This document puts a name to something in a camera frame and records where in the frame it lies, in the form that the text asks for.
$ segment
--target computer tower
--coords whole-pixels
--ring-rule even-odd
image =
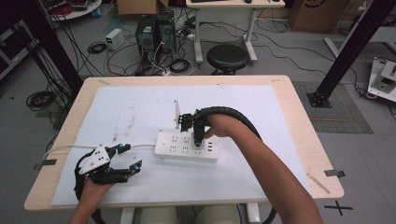
[[[158,18],[158,26],[161,32],[161,40],[163,42],[163,54],[177,53],[174,11],[161,11]]]
[[[162,54],[161,38],[157,29],[157,15],[142,15],[136,27],[136,41],[142,55],[141,64],[158,64]]]

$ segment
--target hand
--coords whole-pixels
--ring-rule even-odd
[[[96,210],[98,204],[102,201],[103,196],[108,189],[113,187],[114,184],[98,185],[87,178],[82,190],[81,198],[77,209],[69,221],[69,224],[74,223],[87,223],[91,214]]]
[[[243,125],[239,120],[221,114],[209,115],[207,117],[210,123],[210,129],[205,133],[205,139],[215,135],[217,137],[230,137],[233,131]]]

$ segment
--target power outlet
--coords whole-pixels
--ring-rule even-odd
[[[191,133],[160,132],[154,154],[158,158],[171,160],[216,162],[219,158],[219,139],[206,139],[200,147],[196,147]]]
[[[97,147],[92,155],[85,161],[84,165],[78,171],[79,174],[83,175],[89,171],[110,162],[110,158],[107,156],[106,149],[104,147]]]

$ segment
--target chair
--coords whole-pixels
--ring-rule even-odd
[[[229,44],[213,47],[207,52],[206,59],[216,68],[212,76],[235,75],[237,70],[246,67],[249,63],[248,53],[244,49]]]

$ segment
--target wooden table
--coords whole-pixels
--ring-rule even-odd
[[[99,87],[104,86],[190,86],[214,85],[271,85],[279,102],[284,119],[289,127],[290,136],[304,170],[308,177],[314,199],[340,198],[343,188],[336,176],[327,177],[326,170],[332,165],[318,140],[311,122],[286,76],[196,76],[196,77],[92,77],[85,80],[78,97],[73,104],[62,127],[54,147],[74,143],[78,129],[83,122]],[[64,161],[70,148],[49,154],[49,160],[57,160],[55,165],[43,166],[35,184],[25,202],[27,210],[52,210],[72,208],[72,206],[51,206],[51,200],[57,188]]]
[[[257,14],[257,8],[261,7],[284,7],[283,1],[274,2],[273,0],[252,0],[247,4],[244,0],[226,0],[214,2],[192,3],[186,0],[187,7],[195,9],[195,61],[202,63],[204,61],[201,52],[200,39],[200,21],[248,21],[248,28],[244,37],[244,44],[251,62],[257,62],[257,56],[251,45],[250,38],[253,32],[253,25]]]

